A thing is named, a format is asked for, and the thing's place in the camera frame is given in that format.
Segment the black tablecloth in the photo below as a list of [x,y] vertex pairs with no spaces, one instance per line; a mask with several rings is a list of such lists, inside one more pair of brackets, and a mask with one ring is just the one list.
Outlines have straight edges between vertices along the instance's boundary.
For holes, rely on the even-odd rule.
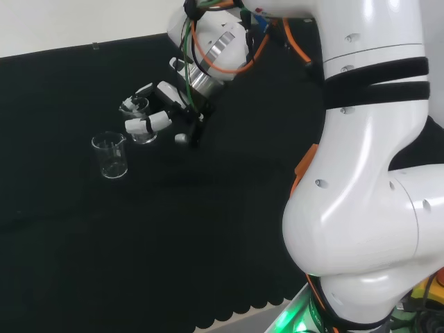
[[[294,29],[318,55],[314,25]],[[177,123],[126,146],[125,179],[100,177],[92,136],[123,132],[138,88],[174,83],[176,54],[158,35],[0,60],[2,332],[192,332],[305,283],[281,218],[325,111],[291,52],[270,43],[214,100],[200,150],[173,143]],[[443,145],[429,120],[393,167],[444,162]]]

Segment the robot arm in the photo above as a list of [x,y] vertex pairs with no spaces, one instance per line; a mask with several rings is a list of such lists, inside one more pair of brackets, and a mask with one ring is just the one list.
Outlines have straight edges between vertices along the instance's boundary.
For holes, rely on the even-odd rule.
[[[317,277],[318,308],[351,330],[374,330],[408,290],[444,266],[444,190],[435,186],[444,167],[389,172],[428,114],[419,1],[243,4],[265,17],[313,17],[318,24],[327,116],[314,161],[285,209],[284,240],[296,264]],[[178,11],[169,26],[178,46],[186,18]],[[196,35],[218,67],[245,64],[245,32],[236,24],[219,26],[204,15]],[[212,67],[208,74],[234,78]]]

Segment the empty glass beaker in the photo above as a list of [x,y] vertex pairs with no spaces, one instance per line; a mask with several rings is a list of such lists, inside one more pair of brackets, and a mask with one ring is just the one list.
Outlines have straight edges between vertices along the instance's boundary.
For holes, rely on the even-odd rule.
[[103,177],[115,179],[127,173],[125,141],[122,134],[113,132],[101,133],[92,138],[92,146]]

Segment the black velcro strap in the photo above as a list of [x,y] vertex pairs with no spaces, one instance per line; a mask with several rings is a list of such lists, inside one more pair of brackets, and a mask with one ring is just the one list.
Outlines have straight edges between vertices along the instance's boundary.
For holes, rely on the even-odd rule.
[[421,101],[430,98],[430,82],[382,83],[369,87],[349,89],[324,89],[327,110],[348,106]]
[[430,98],[428,82],[384,82],[424,76],[428,73],[429,61],[426,57],[394,60],[346,71],[325,81],[325,107],[333,109],[427,100]]
[[192,21],[198,21],[205,14],[204,10],[198,8],[196,0],[185,0],[183,8],[185,9],[185,14]]
[[366,330],[374,330],[390,320],[392,313],[390,313],[386,318],[382,319],[381,321],[371,324],[353,323],[352,321],[347,321],[345,319],[338,317],[334,313],[334,310],[332,309],[330,304],[327,302],[325,294],[323,293],[321,288],[321,280],[318,277],[313,277],[313,276],[310,276],[309,279],[311,281],[310,285],[313,286],[313,288],[315,289],[314,293],[316,292],[316,294],[319,296],[321,302],[324,305],[325,309],[322,307],[320,301],[317,298],[315,297],[312,298],[316,310],[319,313],[319,316],[322,318],[322,320],[325,322],[327,326],[334,327],[340,331],[366,331]]
[[399,59],[332,76],[325,80],[325,86],[329,89],[365,87],[375,83],[424,76],[428,73],[429,61],[426,57]]

